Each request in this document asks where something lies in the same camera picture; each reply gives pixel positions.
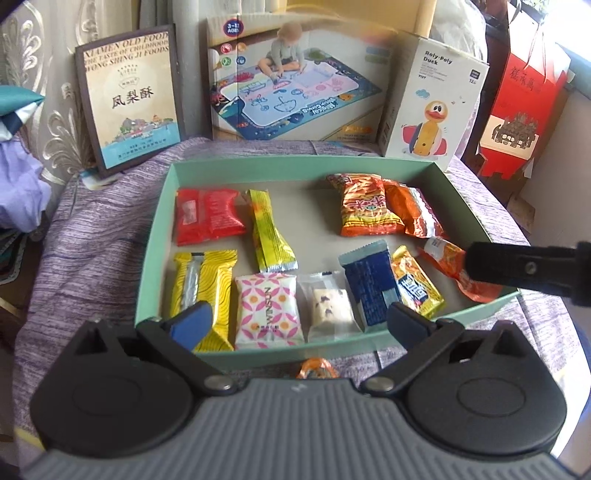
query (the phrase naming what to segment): baby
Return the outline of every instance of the baby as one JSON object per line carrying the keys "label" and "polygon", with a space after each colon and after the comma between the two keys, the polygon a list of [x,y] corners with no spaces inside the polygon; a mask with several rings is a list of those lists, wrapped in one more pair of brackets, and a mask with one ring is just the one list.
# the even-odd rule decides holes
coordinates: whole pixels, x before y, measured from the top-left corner
{"label": "baby", "polygon": [[[271,51],[259,61],[259,68],[273,83],[277,83],[285,71],[301,72],[304,69],[304,54],[298,45],[301,35],[302,29],[298,22],[283,24],[277,32],[277,39],[271,44]],[[273,67],[276,67],[277,72],[273,72]]]}

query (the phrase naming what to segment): pink flower pattern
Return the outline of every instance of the pink flower pattern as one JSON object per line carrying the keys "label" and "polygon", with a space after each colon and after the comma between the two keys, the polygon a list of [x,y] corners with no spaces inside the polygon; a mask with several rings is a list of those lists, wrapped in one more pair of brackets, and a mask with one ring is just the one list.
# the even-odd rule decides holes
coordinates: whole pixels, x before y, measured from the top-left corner
{"label": "pink flower pattern", "polygon": [[240,292],[236,348],[269,348],[304,342],[296,305],[296,278],[283,273],[236,279]]}

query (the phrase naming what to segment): teal fabric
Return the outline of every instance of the teal fabric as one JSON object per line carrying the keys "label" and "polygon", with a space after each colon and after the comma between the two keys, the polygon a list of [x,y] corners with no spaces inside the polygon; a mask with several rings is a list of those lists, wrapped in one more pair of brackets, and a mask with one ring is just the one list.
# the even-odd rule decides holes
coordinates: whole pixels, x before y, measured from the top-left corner
{"label": "teal fabric", "polygon": [[15,112],[31,103],[39,105],[44,98],[43,95],[26,88],[0,85],[0,116]]}

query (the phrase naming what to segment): orange wrapper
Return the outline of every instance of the orange wrapper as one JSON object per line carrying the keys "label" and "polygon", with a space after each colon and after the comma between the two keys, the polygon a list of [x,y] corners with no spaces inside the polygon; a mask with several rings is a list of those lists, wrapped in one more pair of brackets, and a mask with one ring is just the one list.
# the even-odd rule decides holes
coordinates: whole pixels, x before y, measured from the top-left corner
{"label": "orange wrapper", "polygon": [[466,252],[443,238],[430,238],[424,247],[426,258],[438,270],[457,281],[462,293],[473,301],[488,303],[501,294],[503,287],[492,283],[473,281],[464,269]]}
{"label": "orange wrapper", "polygon": [[404,232],[400,217],[386,207],[384,182],[379,175],[329,175],[327,180],[343,196],[343,236],[387,235]]}
{"label": "orange wrapper", "polygon": [[310,358],[302,366],[297,378],[338,378],[339,374],[328,360]]}
{"label": "orange wrapper", "polygon": [[404,222],[407,234],[419,238],[442,236],[443,227],[421,190],[384,179],[388,208]]}

